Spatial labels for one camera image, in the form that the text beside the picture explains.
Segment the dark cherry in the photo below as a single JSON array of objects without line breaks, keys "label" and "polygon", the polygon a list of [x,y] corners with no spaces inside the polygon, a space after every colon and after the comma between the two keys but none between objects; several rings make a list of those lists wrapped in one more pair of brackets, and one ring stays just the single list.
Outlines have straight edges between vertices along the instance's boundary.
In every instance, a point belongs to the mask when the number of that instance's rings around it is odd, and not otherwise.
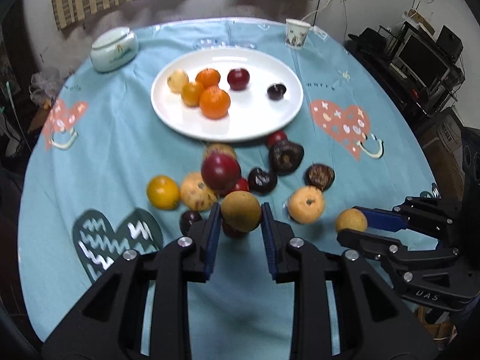
[{"label": "dark cherry", "polygon": [[287,87],[284,86],[282,83],[273,84],[268,87],[267,95],[270,100],[279,101],[283,99],[286,91]]},{"label": "dark cherry", "polygon": [[223,229],[223,232],[224,232],[225,236],[233,238],[233,239],[241,239],[241,238],[244,238],[245,236],[247,236],[246,232],[241,232],[241,231],[233,228],[232,226],[227,224],[227,222],[224,222],[224,221],[222,222],[222,229]]},{"label": "dark cherry", "polygon": [[270,194],[278,184],[278,176],[259,167],[253,168],[247,178],[249,190],[257,194]]},{"label": "dark cherry", "polygon": [[196,222],[203,220],[202,215],[197,211],[185,211],[179,219],[180,231],[183,236],[187,236],[191,226]]}]

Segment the large dark mangosteen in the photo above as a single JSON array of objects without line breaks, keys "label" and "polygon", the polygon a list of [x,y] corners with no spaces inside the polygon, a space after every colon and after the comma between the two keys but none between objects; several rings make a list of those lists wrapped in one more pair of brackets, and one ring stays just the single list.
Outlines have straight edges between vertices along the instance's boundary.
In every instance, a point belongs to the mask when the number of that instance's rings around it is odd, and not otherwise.
[{"label": "large dark mangosteen", "polygon": [[295,172],[304,158],[304,147],[292,141],[279,141],[268,152],[272,171],[279,176]]}]

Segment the black monitor on shelf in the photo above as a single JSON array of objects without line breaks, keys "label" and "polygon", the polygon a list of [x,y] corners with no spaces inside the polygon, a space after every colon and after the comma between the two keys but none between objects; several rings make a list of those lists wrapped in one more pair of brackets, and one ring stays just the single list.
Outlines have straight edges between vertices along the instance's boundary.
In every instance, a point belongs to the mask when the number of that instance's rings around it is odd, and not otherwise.
[{"label": "black monitor on shelf", "polygon": [[393,58],[397,68],[406,70],[425,87],[443,80],[450,67],[443,58],[415,33],[408,33]]}]

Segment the striped pepino melon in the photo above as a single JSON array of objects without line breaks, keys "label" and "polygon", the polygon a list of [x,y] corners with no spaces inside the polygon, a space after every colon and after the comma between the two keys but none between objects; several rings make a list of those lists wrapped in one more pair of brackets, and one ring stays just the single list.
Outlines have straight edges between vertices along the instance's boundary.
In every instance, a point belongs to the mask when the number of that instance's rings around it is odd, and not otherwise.
[{"label": "striped pepino melon", "polygon": [[203,158],[206,159],[211,155],[228,155],[234,159],[238,158],[233,147],[221,143],[211,143],[205,147]]},{"label": "striped pepino melon", "polygon": [[200,172],[189,173],[181,183],[181,202],[191,211],[208,211],[217,203],[218,196],[203,181]]}]

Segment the orange mandarin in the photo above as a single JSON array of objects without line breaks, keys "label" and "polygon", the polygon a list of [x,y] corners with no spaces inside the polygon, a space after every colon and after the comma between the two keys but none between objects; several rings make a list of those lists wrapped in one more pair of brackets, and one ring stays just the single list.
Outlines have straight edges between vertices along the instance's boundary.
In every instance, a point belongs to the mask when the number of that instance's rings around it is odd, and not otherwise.
[{"label": "orange mandarin", "polygon": [[231,104],[230,96],[218,86],[202,92],[199,107],[208,119],[222,119],[227,116]]},{"label": "orange mandarin", "polygon": [[214,68],[205,68],[195,77],[195,81],[199,82],[203,88],[218,86],[221,81],[220,73]]}]

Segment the celadon lidded ceramic jar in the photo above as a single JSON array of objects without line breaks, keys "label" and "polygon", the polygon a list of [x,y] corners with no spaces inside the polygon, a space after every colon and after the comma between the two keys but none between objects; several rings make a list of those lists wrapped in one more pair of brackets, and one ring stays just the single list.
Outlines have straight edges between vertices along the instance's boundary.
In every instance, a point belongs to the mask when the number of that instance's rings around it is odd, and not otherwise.
[{"label": "celadon lidded ceramic jar", "polygon": [[137,35],[129,27],[117,27],[100,35],[92,44],[90,60],[97,72],[112,72],[136,58]]}]

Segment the clear plastic bag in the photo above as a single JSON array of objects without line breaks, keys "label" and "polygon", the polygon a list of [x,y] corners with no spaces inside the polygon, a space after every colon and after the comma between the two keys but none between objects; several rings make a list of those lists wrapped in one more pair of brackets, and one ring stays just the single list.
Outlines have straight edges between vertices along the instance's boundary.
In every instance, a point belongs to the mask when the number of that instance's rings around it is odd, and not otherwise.
[{"label": "clear plastic bag", "polygon": [[45,67],[41,72],[34,73],[31,77],[28,91],[30,99],[39,107],[51,107],[64,87],[65,77],[60,75],[56,67]]}]

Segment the red cherry tomato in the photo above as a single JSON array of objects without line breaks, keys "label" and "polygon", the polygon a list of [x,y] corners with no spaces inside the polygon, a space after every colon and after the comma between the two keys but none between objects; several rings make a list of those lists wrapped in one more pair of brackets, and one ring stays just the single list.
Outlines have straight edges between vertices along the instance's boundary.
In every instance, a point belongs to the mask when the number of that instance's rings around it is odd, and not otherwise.
[{"label": "red cherry tomato", "polygon": [[247,179],[241,177],[233,186],[233,188],[230,189],[226,194],[231,194],[232,192],[237,192],[237,191],[243,191],[243,192],[250,191]]}]

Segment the pale peach fruit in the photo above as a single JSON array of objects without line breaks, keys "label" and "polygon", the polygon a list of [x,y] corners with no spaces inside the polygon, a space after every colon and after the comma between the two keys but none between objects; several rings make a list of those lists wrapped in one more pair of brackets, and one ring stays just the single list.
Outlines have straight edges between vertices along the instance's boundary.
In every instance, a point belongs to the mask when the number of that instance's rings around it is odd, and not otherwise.
[{"label": "pale peach fruit", "polygon": [[297,189],[288,201],[289,216],[300,224],[313,224],[323,215],[326,200],[320,189],[304,186]]}]

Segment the yellow orange citrus fruit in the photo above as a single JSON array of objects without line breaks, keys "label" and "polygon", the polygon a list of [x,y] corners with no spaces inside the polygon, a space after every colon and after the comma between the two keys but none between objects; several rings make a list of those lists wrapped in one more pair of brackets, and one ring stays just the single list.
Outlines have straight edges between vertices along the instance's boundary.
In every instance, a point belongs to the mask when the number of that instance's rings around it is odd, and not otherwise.
[{"label": "yellow orange citrus fruit", "polygon": [[197,107],[203,91],[202,83],[197,81],[188,82],[181,90],[181,99],[187,107]]}]

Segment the dark brown water chestnut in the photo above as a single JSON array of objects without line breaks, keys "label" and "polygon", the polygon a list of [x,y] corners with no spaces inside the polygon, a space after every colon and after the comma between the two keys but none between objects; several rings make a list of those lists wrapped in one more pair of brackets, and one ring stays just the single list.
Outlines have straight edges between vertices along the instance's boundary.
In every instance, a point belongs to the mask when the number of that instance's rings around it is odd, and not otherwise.
[{"label": "dark brown water chestnut", "polygon": [[334,183],[335,171],[330,166],[315,163],[304,173],[304,180],[306,185],[316,187],[324,192]]}]

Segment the large red plum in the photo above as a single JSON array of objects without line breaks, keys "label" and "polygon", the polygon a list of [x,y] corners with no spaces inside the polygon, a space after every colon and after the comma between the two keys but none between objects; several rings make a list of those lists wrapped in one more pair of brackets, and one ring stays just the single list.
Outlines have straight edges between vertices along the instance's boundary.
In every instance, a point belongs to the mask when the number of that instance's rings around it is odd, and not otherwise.
[{"label": "large red plum", "polygon": [[231,90],[242,91],[247,88],[250,81],[250,73],[247,69],[236,68],[229,71],[227,82]]}]

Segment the yellow small citrus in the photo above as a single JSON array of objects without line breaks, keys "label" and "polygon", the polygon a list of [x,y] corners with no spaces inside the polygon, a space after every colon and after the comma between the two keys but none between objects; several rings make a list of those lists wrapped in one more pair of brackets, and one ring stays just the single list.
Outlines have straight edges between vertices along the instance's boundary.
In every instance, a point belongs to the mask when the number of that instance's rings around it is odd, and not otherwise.
[{"label": "yellow small citrus", "polygon": [[166,175],[157,175],[150,180],[146,196],[154,208],[162,211],[175,210],[181,199],[178,185]]}]

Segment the striped pepino melon front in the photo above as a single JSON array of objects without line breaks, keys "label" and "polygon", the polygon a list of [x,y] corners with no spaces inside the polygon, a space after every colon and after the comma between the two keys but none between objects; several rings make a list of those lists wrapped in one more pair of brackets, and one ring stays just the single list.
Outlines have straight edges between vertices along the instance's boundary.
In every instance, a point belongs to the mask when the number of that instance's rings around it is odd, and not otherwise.
[{"label": "striped pepino melon front", "polygon": [[217,203],[218,196],[203,181],[200,172],[189,173],[181,183],[181,202],[191,211],[208,211]]}]

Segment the small tan longan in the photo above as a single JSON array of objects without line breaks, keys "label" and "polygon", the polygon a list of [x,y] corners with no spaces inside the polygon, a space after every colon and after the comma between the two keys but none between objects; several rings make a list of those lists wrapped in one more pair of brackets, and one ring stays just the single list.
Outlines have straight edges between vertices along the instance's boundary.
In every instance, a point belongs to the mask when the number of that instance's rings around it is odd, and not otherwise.
[{"label": "small tan longan", "polygon": [[350,229],[358,232],[365,232],[368,228],[366,216],[356,208],[342,211],[335,220],[335,230],[340,233],[342,230]]}]

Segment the striped pepino melon back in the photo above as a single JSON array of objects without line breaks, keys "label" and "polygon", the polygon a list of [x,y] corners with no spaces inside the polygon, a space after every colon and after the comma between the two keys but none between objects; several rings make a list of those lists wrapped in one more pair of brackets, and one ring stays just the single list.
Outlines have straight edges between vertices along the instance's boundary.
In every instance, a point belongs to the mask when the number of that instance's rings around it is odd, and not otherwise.
[{"label": "striped pepino melon back", "polygon": [[203,158],[206,159],[211,155],[228,155],[234,159],[238,158],[233,147],[221,143],[211,143],[205,147]]}]

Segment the printed paper cup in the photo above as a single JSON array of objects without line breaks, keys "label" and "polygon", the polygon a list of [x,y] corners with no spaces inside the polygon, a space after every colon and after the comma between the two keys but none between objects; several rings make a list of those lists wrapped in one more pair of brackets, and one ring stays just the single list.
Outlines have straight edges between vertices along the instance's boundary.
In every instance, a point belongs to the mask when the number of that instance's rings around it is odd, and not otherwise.
[{"label": "printed paper cup", "polygon": [[287,46],[302,49],[311,27],[311,24],[299,19],[286,19],[285,43]]}]

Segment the light blue patterned tablecloth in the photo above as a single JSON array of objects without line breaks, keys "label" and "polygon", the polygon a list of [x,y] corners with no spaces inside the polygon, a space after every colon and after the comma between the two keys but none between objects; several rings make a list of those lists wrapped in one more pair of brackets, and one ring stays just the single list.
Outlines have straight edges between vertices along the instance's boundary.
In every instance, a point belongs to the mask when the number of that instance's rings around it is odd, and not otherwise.
[{"label": "light blue patterned tablecloth", "polygon": [[352,206],[391,209],[431,190],[434,176],[402,115],[377,82],[324,32],[304,48],[285,43],[282,24],[208,19],[137,31],[140,50],[101,74],[84,63],[64,85],[59,107],[28,163],[19,213],[24,301],[41,340],[91,283],[127,249],[149,252],[180,236],[180,211],[158,211],[146,187],[156,175],[182,181],[199,170],[204,142],[179,135],[151,106],[157,73],[211,40],[252,47],[295,71],[304,105],[286,134],[304,147],[303,167],[336,174],[326,209],[297,236],[340,254],[335,219]]}]

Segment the small red tomato by plate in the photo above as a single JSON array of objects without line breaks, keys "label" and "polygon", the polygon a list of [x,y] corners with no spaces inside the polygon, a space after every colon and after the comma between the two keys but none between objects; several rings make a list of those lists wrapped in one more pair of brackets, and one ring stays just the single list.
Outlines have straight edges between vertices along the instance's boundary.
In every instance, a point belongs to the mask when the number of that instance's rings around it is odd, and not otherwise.
[{"label": "small red tomato by plate", "polygon": [[282,141],[286,141],[287,139],[288,137],[286,133],[279,130],[279,131],[276,131],[275,133],[271,133],[270,135],[268,135],[266,145],[270,149],[275,144],[278,144],[279,142],[282,142]]}]

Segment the dark red plum back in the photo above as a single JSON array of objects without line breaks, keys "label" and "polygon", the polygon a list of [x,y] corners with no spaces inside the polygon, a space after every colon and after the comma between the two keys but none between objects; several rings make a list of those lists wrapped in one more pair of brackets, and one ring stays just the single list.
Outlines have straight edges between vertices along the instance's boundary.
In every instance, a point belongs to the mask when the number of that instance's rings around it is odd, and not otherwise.
[{"label": "dark red plum back", "polygon": [[201,176],[210,189],[225,193],[241,178],[241,168],[235,158],[227,154],[214,153],[202,162]]}]

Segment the pale yellow round fruit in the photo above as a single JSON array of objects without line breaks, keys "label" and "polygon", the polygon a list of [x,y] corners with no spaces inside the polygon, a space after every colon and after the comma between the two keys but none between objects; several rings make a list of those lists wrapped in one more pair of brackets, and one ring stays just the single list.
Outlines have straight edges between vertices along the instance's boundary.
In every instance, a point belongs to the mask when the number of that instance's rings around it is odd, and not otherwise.
[{"label": "pale yellow round fruit", "polygon": [[183,87],[189,82],[189,77],[183,69],[174,70],[167,78],[168,88],[170,88],[174,94],[180,94]]}]

